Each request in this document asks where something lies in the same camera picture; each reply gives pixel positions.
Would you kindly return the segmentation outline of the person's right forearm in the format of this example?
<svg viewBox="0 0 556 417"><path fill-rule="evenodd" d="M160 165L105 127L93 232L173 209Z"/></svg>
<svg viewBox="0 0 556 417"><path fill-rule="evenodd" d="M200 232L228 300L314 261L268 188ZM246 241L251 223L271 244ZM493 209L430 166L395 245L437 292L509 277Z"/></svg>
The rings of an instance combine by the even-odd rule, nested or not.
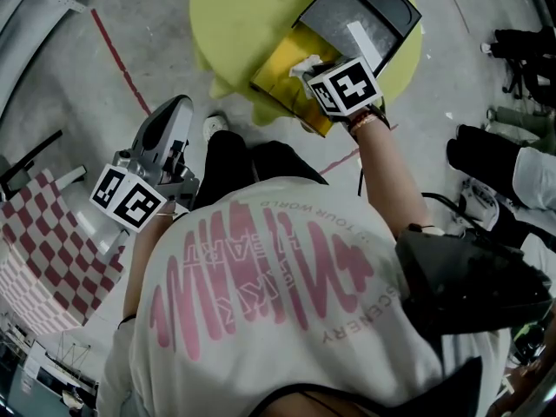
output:
<svg viewBox="0 0 556 417"><path fill-rule="evenodd" d="M371 109L360 109L349 117L348 131L359 145L368 201L393 236L412 224L431 228L425 199L387 124Z"/></svg>

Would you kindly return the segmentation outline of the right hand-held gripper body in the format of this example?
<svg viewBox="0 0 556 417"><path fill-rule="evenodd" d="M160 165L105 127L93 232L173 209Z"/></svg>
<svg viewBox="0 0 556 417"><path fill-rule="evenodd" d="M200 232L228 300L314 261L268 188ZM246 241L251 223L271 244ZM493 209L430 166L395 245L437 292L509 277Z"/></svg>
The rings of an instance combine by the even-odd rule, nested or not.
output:
<svg viewBox="0 0 556 417"><path fill-rule="evenodd" d="M350 116L383 96L363 56L311 78L308 87L327 116Z"/></svg>

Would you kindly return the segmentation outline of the white T-shirt with pink print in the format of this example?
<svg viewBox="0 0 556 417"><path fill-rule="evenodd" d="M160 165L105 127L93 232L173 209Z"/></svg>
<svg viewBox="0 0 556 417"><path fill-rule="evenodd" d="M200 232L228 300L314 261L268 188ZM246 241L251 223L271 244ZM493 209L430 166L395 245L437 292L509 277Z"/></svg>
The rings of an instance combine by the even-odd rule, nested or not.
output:
<svg viewBox="0 0 556 417"><path fill-rule="evenodd" d="M114 334L99 417L486 417L510 334L421 336L360 198L275 178L175 221Z"/></svg>

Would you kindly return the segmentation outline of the person's white shoe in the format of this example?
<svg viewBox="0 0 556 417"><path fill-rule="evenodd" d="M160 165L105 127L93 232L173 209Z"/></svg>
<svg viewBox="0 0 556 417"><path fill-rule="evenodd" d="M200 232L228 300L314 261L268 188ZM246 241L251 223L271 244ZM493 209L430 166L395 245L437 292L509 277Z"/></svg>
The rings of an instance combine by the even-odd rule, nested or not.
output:
<svg viewBox="0 0 556 417"><path fill-rule="evenodd" d="M223 113L214 113L208 116L202 125L202 135L205 142L219 131L229 131L228 119Z"/></svg>

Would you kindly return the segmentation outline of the person's black trousers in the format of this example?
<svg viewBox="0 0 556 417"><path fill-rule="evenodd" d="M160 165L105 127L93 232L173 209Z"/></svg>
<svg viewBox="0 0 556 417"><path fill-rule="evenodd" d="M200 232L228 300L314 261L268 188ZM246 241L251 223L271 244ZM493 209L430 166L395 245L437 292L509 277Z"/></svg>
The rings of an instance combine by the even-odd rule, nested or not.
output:
<svg viewBox="0 0 556 417"><path fill-rule="evenodd" d="M193 209L207 207L236 190L276 177L327 183L286 143L271 141L250 149L238 134L217 131L208 141L204 177Z"/></svg>

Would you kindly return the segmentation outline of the white printed bag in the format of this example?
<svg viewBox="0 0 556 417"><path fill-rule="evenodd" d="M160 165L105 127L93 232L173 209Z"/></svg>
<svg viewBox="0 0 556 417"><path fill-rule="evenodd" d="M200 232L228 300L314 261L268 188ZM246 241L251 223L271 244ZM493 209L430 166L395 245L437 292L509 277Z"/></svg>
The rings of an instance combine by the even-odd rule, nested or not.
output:
<svg viewBox="0 0 556 417"><path fill-rule="evenodd" d="M495 193L473 178L467 178L461 185L459 207L487 231L493 229L500 217Z"/></svg>

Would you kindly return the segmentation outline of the red white checkered cloth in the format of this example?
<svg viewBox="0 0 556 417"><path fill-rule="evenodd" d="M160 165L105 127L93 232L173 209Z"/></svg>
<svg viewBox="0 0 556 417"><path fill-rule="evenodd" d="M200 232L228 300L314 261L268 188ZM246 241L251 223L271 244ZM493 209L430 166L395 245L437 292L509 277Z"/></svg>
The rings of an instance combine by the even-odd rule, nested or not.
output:
<svg viewBox="0 0 556 417"><path fill-rule="evenodd" d="M0 207L0 295L34 334L82 327L121 279L128 237L102 252L44 170Z"/></svg>

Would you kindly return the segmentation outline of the person's left forearm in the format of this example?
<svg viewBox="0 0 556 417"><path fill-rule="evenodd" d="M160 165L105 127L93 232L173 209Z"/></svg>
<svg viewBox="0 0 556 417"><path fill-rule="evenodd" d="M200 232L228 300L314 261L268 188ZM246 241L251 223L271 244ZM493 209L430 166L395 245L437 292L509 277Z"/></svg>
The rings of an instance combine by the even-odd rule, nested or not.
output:
<svg viewBox="0 0 556 417"><path fill-rule="evenodd" d="M129 270L129 280L123 301L123 319L127 319L137 312L149 258L156 244L173 223L174 215L175 202L167 202L149 223L145 225L142 231L136 235Z"/></svg>

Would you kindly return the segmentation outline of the white paper card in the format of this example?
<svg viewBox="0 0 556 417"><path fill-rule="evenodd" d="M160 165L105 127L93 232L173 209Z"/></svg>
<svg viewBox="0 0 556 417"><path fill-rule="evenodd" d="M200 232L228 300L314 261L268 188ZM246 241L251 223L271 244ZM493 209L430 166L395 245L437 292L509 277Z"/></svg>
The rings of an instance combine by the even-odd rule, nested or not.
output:
<svg viewBox="0 0 556 417"><path fill-rule="evenodd" d="M382 63L382 56L374 46L373 41L368 36L362 24L359 21L355 21L350 23L347 28L371 70L376 72Z"/></svg>

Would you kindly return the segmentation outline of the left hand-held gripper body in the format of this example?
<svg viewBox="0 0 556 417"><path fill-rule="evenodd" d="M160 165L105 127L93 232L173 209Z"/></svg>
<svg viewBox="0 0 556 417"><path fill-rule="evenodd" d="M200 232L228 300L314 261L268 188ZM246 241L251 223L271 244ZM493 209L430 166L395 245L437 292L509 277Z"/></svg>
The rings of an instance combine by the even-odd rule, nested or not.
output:
<svg viewBox="0 0 556 417"><path fill-rule="evenodd" d="M189 212L200 182L184 159L188 144L172 140L168 149L147 151L135 143L132 149L116 152L97 180L90 202L134 232L161 213L166 202L174 202L180 214Z"/></svg>

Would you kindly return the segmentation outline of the white tissue paper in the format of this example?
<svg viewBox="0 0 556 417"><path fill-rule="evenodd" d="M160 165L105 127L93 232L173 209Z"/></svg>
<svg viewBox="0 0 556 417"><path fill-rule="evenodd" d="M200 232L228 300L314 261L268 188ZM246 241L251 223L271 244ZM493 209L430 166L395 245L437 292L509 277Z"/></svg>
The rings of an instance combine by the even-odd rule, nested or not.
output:
<svg viewBox="0 0 556 417"><path fill-rule="evenodd" d="M312 73L317 65L323 64L323 61L318 55L311 55L303 61L294 65L288 72L289 77L296 77L303 79L306 73Z"/></svg>

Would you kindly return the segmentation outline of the black shoulder bag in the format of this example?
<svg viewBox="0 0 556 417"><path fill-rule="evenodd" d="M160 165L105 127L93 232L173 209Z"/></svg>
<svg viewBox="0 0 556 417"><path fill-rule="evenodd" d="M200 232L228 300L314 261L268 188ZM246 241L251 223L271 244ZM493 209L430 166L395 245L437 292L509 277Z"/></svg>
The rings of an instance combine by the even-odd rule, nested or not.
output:
<svg viewBox="0 0 556 417"><path fill-rule="evenodd" d="M404 311L426 337L516 328L552 307L550 279L518 249L486 237L467 241L411 227L395 251L408 288Z"/></svg>

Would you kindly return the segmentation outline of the round table with yellow cloth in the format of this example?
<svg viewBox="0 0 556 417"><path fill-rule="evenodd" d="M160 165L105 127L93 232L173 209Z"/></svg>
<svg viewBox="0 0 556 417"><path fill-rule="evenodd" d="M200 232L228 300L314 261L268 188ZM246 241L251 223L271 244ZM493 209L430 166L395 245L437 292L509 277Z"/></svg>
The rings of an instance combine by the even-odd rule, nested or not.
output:
<svg viewBox="0 0 556 417"><path fill-rule="evenodd" d="M258 125L288 116L249 82L313 1L190 0L196 50L215 74L212 96L244 95L255 106Z"/></svg>

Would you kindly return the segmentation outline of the grey perforated metal rack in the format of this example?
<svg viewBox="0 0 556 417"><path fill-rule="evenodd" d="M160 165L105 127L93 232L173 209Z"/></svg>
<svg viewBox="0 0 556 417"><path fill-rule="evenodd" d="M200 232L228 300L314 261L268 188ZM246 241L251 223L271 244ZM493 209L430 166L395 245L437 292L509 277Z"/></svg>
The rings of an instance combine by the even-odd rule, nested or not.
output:
<svg viewBox="0 0 556 417"><path fill-rule="evenodd" d="M30 60L77 0L0 0L0 117Z"/></svg>

